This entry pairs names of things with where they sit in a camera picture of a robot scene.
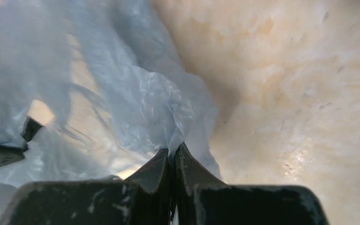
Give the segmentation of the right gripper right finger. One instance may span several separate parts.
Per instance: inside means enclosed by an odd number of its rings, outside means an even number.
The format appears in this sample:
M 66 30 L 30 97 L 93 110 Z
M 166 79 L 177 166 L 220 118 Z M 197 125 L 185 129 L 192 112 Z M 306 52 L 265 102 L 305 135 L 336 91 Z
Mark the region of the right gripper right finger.
M 316 195 L 295 185 L 229 185 L 181 144 L 175 153 L 180 225 L 326 225 Z

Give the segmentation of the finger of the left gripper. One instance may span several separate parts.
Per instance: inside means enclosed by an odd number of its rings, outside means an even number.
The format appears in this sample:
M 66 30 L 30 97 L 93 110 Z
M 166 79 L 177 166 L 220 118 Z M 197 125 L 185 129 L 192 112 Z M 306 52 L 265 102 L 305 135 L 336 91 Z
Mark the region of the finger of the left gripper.
M 6 166 L 25 159 L 24 153 L 29 149 L 28 142 L 36 135 L 36 133 L 43 127 L 31 117 L 28 117 L 26 129 L 22 135 L 25 139 L 25 144 L 22 147 L 9 147 L 0 145 L 0 167 Z

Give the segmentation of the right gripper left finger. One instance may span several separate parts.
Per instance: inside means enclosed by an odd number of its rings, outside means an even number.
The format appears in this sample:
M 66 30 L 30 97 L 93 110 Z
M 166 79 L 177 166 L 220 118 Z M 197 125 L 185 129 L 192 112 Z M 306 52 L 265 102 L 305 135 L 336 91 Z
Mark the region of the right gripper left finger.
M 168 151 L 125 180 L 33 182 L 19 188 L 1 225 L 167 225 Z

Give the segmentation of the blue plastic trash bag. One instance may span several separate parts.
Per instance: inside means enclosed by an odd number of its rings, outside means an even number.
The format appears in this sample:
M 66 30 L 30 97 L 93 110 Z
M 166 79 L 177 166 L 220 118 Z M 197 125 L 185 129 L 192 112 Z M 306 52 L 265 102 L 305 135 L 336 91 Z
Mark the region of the blue plastic trash bag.
M 216 115 L 149 0 L 0 3 L 0 144 L 29 147 L 0 168 L 0 215 L 26 183 L 129 173 L 181 143 L 220 176 Z

